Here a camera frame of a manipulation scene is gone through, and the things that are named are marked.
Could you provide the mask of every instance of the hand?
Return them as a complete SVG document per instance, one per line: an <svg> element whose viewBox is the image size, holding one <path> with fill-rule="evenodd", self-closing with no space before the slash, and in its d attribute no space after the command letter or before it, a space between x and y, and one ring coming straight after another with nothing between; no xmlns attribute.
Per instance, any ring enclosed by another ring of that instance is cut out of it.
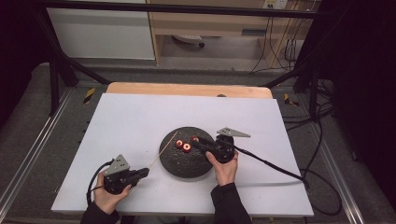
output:
<svg viewBox="0 0 396 224"><path fill-rule="evenodd" d="M231 184L235 181L236 169L238 168L238 152L235 151L233 159L227 163L220 163L216 157L209 151L206 152L206 157L215 167L216 180L220 186Z"/></svg>
<svg viewBox="0 0 396 224"><path fill-rule="evenodd" d="M121 194L110 194L105 190L103 185L105 184L105 171L102 171L99 173L97 182L96 182L96 188L93 191L93 195L95 196L94 202L96 205L105 213L107 214L112 214L114 210L116 210L117 204L124 198L126 198L129 194L129 191L131 189L131 185L128 185L125 187L125 189L122 191Z"/></svg>

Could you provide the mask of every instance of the black sleeve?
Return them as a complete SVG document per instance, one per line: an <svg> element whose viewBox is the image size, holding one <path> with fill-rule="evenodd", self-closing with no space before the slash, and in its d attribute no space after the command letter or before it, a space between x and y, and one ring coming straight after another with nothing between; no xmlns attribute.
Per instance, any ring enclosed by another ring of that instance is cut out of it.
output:
<svg viewBox="0 0 396 224"><path fill-rule="evenodd" d="M114 224L119 218L120 216L117 211L109 215L102 211L96 203L91 203L87 211L82 215L80 224Z"/></svg>
<svg viewBox="0 0 396 224"><path fill-rule="evenodd" d="M217 185L211 192L215 205L216 224L251 224L251 219L242 205L235 183L224 186Z"/></svg>

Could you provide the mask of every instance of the white table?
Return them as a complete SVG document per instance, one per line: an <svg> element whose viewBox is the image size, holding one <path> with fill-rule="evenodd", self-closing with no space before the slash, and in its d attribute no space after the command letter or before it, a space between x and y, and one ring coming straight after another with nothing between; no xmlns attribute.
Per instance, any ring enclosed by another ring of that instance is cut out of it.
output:
<svg viewBox="0 0 396 224"><path fill-rule="evenodd" d="M215 137L230 127L251 135L235 137L238 147L295 174L298 167L276 100L208 96L105 93L51 208L82 213L96 169L122 154L132 169L149 167L163 138L174 129L193 126ZM300 181L240 153L236 186L252 217L307 217L313 211ZM157 161L123 200L127 215L204 216L214 214L210 191L214 171L194 179L170 175Z"/></svg>

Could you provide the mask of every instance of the aluminum rail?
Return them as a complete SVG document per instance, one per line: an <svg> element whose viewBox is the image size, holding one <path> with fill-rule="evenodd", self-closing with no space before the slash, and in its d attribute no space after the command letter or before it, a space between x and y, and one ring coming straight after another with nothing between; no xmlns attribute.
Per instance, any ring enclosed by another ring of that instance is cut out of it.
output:
<svg viewBox="0 0 396 224"><path fill-rule="evenodd" d="M58 122L60 116L64 112L64 109L69 101L70 95L73 89L69 88L63 95L60 100L60 106L55 114L50 117L46 124L44 125L43 129L41 130L40 134L38 135L37 139L33 143L32 147L30 148L29 152L27 153L26 157L24 158L20 168L18 169L17 173L9 182L7 189L3 193L0 198L0 223L3 222L6 214L11 207L12 203L14 202L15 198L18 195L24 181L26 180L27 176L29 175L30 171L32 170L33 166L35 165L35 161L37 160L38 156L40 155L41 150L43 149L44 145L46 145L47 140L50 138L50 134L54 129L56 123Z"/></svg>
<svg viewBox="0 0 396 224"><path fill-rule="evenodd" d="M305 96L298 95L298 100L302 105L302 108L305 114L308 114L308 100ZM318 124L312 123L310 124L312 131L316 137L316 140L319 140L320 129ZM363 224L364 219L361 215L361 210L353 199L353 195L347 186L347 182L345 181L340 168L338 167L334 157L332 156L331 150L326 143L325 139L322 139L322 143L320 146L320 154L324 163L326 164L329 175L332 179L334 186L337 188L340 193L341 199L343 200L344 210L349 219L349 222L352 224Z"/></svg>

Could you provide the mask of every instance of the round black object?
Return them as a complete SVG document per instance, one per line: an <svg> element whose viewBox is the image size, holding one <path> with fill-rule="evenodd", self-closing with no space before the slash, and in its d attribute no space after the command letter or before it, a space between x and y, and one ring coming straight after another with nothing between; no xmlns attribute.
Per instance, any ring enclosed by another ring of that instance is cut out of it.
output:
<svg viewBox="0 0 396 224"><path fill-rule="evenodd" d="M212 168L212 164L207 161L206 155L202 154L199 149L194 147L191 147L188 153L183 152L182 149L176 147L176 141L181 140L184 144L188 144L192 136L198 136L213 141L214 143L213 138L208 133L198 128L179 128L165 136L161 142L160 153L169 140L171 140L175 132L177 132L177 134L160 156L161 163L165 170L181 178L195 178L206 174Z"/></svg>

